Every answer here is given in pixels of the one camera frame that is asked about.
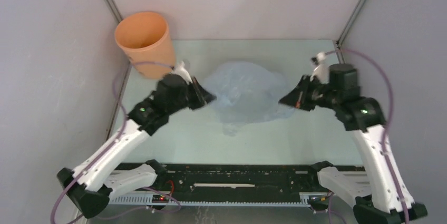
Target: floor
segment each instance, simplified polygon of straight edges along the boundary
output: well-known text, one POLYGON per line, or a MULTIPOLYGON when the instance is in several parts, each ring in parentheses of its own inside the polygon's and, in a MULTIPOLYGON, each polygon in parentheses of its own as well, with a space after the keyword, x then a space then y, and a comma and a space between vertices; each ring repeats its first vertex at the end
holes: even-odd
MULTIPOLYGON (((135 206, 108 206, 101 216, 108 217, 130 210, 135 206)), ((334 198, 333 210, 340 213, 347 223, 357 223, 352 209, 339 198, 334 198)), ((138 210, 113 220, 90 219, 89 224, 327 224, 328 215, 314 215, 303 207, 183 207, 176 213, 151 213, 138 210)), ((332 215, 332 224, 343 222, 332 215)))
MULTIPOLYGON (((333 50, 334 44, 329 40, 174 41, 174 47, 178 60, 190 62, 189 71, 199 83, 219 64, 237 60, 283 74, 292 90, 301 75, 312 72, 309 59, 318 52, 333 50)), ((329 64, 338 62, 335 55, 327 60, 329 64)), ((147 80, 132 69, 122 97, 124 106, 132 109, 155 84, 155 80, 147 80)), ((114 130, 121 123, 120 112, 114 130)), ((224 127, 210 107, 180 111, 126 161, 312 164, 328 160, 340 165, 362 164, 354 142, 331 110, 296 110, 288 119, 241 126, 235 136, 225 134, 224 127)))
MULTIPOLYGON (((228 61, 248 61, 287 79, 290 90, 303 74, 311 74, 309 59, 321 51, 331 51, 329 40, 250 40, 250 41, 174 41, 177 59, 188 60, 190 73, 201 83, 215 68, 228 61)), ((328 64, 337 63, 335 55, 328 64)), ((132 69, 125 84, 122 102, 126 109, 145 98, 155 88, 155 80, 143 78, 132 69)), ((116 116, 113 130, 122 124, 116 116)), ((334 164, 362 165, 348 133, 334 117, 334 112, 316 109, 295 111, 287 119, 246 124, 234 136, 224 132, 215 110, 184 110, 170 117, 169 124, 135 149, 126 162, 157 159, 162 163, 197 164, 312 164, 328 160, 334 164)), ((338 198, 334 208, 348 223, 356 223, 352 210, 338 198)), ((111 216, 134 206, 110 205, 102 215, 111 216)), ((314 215, 304 207, 183 207, 173 214, 135 211, 110 221, 91 219, 91 224, 120 223, 329 223, 327 214, 314 215)), ((342 223, 333 217, 333 224, 342 223)))

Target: white plastic housing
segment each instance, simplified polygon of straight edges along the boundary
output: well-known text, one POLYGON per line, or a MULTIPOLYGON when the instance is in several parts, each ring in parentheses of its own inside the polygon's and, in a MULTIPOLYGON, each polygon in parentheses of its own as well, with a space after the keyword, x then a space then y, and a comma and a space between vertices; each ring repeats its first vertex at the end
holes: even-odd
MULTIPOLYGON (((383 126, 375 125, 367 128, 366 133, 361 130, 353 131, 353 135, 355 144, 361 154, 366 174, 370 181, 374 207, 380 211, 388 213, 392 209, 401 212, 401 201, 397 195, 396 187, 391 177, 391 173, 388 170, 388 166, 386 165, 385 157, 383 156, 384 153, 382 152, 382 146, 380 144, 383 130, 383 126)), ((414 199, 403 183, 396 161, 394 160, 393 152, 391 151, 388 135, 385 140, 387 146, 386 150, 394 171, 396 172, 406 206, 408 209, 411 209, 411 204, 414 203, 414 199)))
POLYGON ((81 165, 73 169, 73 177, 76 177, 95 157, 97 157, 110 143, 115 145, 108 150, 99 160, 79 178, 79 184, 85 184, 86 190, 98 191, 104 184, 110 173, 120 164, 129 153, 149 138, 145 131, 138 130, 139 125, 133 120, 127 120, 125 130, 119 139, 118 132, 112 135, 91 157, 81 165))
POLYGON ((343 175, 336 167, 327 167, 318 173, 318 181, 324 188, 331 190, 350 207, 355 206, 356 197, 364 197, 371 194, 369 186, 361 186, 347 176, 343 175))
POLYGON ((112 189, 109 198, 113 200, 138 188, 151 186, 156 178, 155 170, 150 165, 143 164, 133 170, 110 175, 104 185, 112 189))

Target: cable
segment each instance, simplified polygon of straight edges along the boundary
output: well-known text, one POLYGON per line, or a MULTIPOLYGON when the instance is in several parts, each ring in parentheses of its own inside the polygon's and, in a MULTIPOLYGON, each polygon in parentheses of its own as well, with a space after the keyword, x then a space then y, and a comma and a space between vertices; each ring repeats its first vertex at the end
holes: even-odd
POLYGON ((342 222, 344 224, 347 224, 346 219, 343 217, 343 215, 341 215, 340 213, 338 213, 338 212, 336 212, 334 210, 331 210, 331 200, 332 200, 333 196, 334 196, 333 192, 328 192, 327 195, 326 195, 326 197, 329 198, 327 211, 325 211, 325 210, 316 211, 313 207, 310 207, 310 209, 314 212, 314 214, 316 214, 316 213, 328 213, 329 224, 332 224, 332 216, 331 216, 331 214, 334 214, 334 215, 338 216, 342 220, 342 222))
POLYGON ((172 180, 168 180, 168 183, 171 184, 171 192, 169 193, 169 195, 172 196, 172 194, 174 193, 174 182, 172 180))
MULTIPOLYGON (((164 63, 160 63, 160 62, 150 62, 150 61, 145 61, 145 62, 136 62, 134 63, 134 66, 137 65, 141 65, 141 64, 155 64, 155 65, 160 65, 160 66, 164 66, 164 67, 168 67, 170 69, 173 68, 173 66, 168 65, 168 64, 164 64, 164 63)), ((116 91, 116 85, 118 83, 118 80, 121 76, 122 72, 120 71, 118 74, 116 74, 115 78, 113 79, 113 83, 112 83, 112 92, 113 92, 113 96, 116 98, 118 105, 121 109, 121 111, 123 112, 123 124, 120 128, 120 130, 118 131, 118 134, 116 135, 116 139, 118 139, 124 132, 125 130, 125 126, 126 126, 126 119, 127 119, 127 111, 124 107, 124 105, 122 104, 122 102, 119 99, 119 95, 118 92, 116 91)), ((65 187, 65 189, 62 191, 62 193, 59 195, 59 197, 56 199, 56 202, 54 203, 53 209, 51 210, 51 214, 50 214, 50 223, 51 224, 56 224, 55 221, 55 216, 56 216, 56 211, 57 208, 59 207, 62 199, 64 198, 64 196, 67 194, 67 192, 73 187, 73 185, 79 180, 79 178, 81 178, 84 175, 85 171, 88 171, 89 168, 91 168, 103 155, 105 155, 105 153, 107 153, 107 151, 109 151, 114 145, 116 144, 115 141, 112 141, 109 145, 107 145, 103 151, 101 151, 101 153, 96 156, 89 164, 87 164, 87 166, 81 171, 79 172, 79 174, 67 185, 67 187, 65 187)), ((77 216, 74 220, 68 222, 67 224, 74 224, 75 222, 77 222, 80 218, 82 218, 83 215, 79 215, 77 216)))
POLYGON ((389 99, 389 103, 390 103, 390 110, 389 110, 389 114, 388 114, 388 120, 386 122, 386 125, 384 126, 384 130, 382 132, 382 137, 381 137, 382 152, 383 152, 383 156, 385 157, 385 162, 386 162, 386 165, 388 166, 388 170, 390 171, 391 177, 393 178, 393 182, 396 187, 397 195, 399 196, 399 201, 402 204, 402 209, 403 209, 404 218, 405 218, 405 224, 409 224, 410 223, 410 215, 408 213, 408 208, 406 206, 405 197, 402 192, 401 185, 399 184, 399 180, 397 178, 396 171, 394 170, 394 167, 391 164, 391 159, 388 156, 388 150, 386 149, 385 139, 386 139, 388 130, 390 128, 391 120, 393 118, 393 112, 394 112, 394 94, 393 94, 393 89, 391 88, 390 79, 386 75, 385 71, 380 67, 380 65, 377 62, 375 62, 371 57, 367 56, 366 54, 344 48, 344 49, 333 50, 333 51, 327 52, 326 56, 328 56, 330 54, 334 54, 334 53, 336 54, 338 51, 348 52, 348 53, 354 54, 356 56, 359 56, 359 57, 365 59, 366 61, 368 61, 371 65, 373 65, 377 69, 377 71, 379 72, 379 74, 381 75, 383 80, 385 81, 386 88, 388 90, 388 99, 389 99))

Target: red wire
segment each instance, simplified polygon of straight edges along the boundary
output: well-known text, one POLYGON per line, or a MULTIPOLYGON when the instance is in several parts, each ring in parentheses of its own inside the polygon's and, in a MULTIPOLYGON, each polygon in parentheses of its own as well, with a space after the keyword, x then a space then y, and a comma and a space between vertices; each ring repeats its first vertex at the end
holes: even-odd
POLYGON ((172 180, 168 180, 168 182, 171 184, 171 192, 169 195, 172 195, 174 193, 174 182, 172 180))

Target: white wall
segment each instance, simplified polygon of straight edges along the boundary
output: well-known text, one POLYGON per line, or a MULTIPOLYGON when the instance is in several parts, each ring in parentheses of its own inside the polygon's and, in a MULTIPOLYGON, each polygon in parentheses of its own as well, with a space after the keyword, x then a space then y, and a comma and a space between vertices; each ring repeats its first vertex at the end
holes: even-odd
POLYGON ((200 39, 339 38, 358 0, 115 0, 125 17, 162 13, 172 37, 200 39))
POLYGON ((104 142, 125 60, 103 0, 0 0, 0 12, 1 223, 49 223, 59 169, 104 142))
MULTIPOLYGON (((429 216, 417 223, 445 223, 447 191, 446 0, 369 0, 344 47, 362 51, 384 67, 396 106, 390 142, 400 171, 429 216)), ((365 95, 387 109, 379 75, 361 59, 365 95)))

